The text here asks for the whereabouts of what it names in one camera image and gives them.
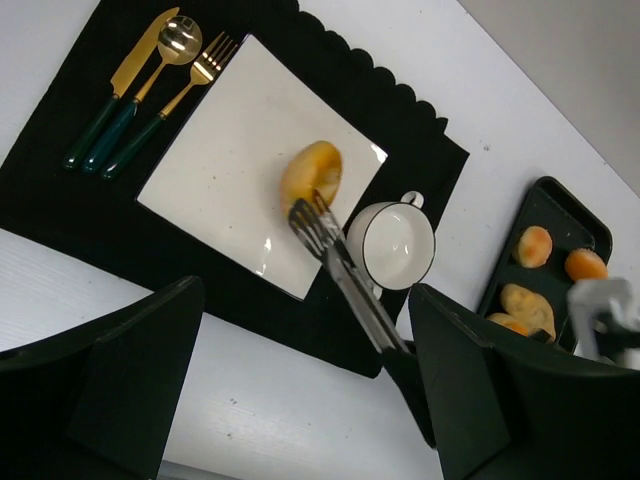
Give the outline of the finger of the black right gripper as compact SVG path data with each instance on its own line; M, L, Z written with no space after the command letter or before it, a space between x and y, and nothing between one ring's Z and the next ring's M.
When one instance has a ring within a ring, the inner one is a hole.
M395 382L407 404L425 442L431 449L436 448L436 439L427 403L424 383L412 340L406 340L407 352L385 349L381 353L384 369Z

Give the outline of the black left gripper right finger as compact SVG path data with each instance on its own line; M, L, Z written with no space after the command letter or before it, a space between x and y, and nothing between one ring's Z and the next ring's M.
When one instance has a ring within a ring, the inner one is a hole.
M635 479L639 374L496 325L430 286L409 296L447 479Z

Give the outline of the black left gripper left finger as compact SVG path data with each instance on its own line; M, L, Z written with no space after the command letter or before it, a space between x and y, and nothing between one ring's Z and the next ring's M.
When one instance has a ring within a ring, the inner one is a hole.
M156 478L204 303L185 277L2 352L2 478Z

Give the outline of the steel serving tongs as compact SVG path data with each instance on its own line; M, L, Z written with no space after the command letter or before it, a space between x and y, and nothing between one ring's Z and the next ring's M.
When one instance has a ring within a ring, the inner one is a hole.
M310 201L295 200L288 224L336 283L374 348L408 353L405 341L348 253L344 232L322 196L314 192Z

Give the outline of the small round bun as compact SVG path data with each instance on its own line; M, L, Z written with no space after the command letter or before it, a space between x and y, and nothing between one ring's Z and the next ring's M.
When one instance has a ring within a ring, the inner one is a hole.
M553 240L549 232L541 226L533 225L522 233L513 258L524 268L539 268L547 262L552 250Z

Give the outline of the dark orange ring doughnut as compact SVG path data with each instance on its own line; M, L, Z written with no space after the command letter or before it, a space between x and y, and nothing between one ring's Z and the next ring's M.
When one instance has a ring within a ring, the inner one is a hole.
M288 217L298 199L312 203L315 192L331 205L339 190L342 173L342 156L332 143L319 140L299 151L286 166L280 181L283 216Z

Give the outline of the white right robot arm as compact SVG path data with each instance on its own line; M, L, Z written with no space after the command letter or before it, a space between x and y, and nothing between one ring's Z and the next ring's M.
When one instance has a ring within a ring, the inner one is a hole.
M582 280L571 287L569 317L581 344L581 357L624 369L638 369L630 359L639 350L639 310L631 284L622 278ZM415 345L384 348L381 361L400 390L430 448L438 447L423 369Z

